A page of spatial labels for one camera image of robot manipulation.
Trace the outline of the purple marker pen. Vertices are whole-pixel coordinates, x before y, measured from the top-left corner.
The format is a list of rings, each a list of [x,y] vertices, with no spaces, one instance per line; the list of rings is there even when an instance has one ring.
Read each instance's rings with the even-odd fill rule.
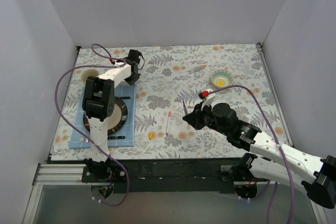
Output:
[[[184,101],[182,101],[182,105],[183,105],[183,110],[185,112],[185,114],[187,114],[187,107]]]

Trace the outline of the white pink marker pen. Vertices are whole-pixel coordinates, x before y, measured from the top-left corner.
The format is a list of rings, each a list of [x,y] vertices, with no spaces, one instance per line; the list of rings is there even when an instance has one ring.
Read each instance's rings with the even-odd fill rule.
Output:
[[[168,112],[168,117],[167,117],[166,130],[165,130],[165,134],[166,135],[169,135],[170,124],[171,124],[171,117],[172,117],[172,111],[169,111]]]

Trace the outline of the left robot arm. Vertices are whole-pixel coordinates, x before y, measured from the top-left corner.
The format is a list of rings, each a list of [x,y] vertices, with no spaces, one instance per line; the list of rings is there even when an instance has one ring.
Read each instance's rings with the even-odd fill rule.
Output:
[[[110,180],[113,174],[108,166],[108,118],[116,103],[115,88],[124,81],[129,85],[135,84],[140,78],[139,64],[143,59],[142,53],[131,49],[127,57],[111,59],[111,69],[86,80],[82,108],[89,124],[92,153],[84,163],[88,172],[100,182]]]

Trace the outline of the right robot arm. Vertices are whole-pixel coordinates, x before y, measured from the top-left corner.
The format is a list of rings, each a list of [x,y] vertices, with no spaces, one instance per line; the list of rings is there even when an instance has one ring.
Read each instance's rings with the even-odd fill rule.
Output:
[[[259,128],[239,120],[226,103],[215,106],[198,104],[183,120],[196,130],[208,127],[226,136],[231,145],[255,156],[269,159],[257,164],[257,158],[238,166],[238,176],[248,181],[253,177],[277,179],[282,184],[293,180],[297,190],[305,192],[316,204],[335,207],[335,158],[321,158],[303,153],[288,145],[277,147],[271,137]]]

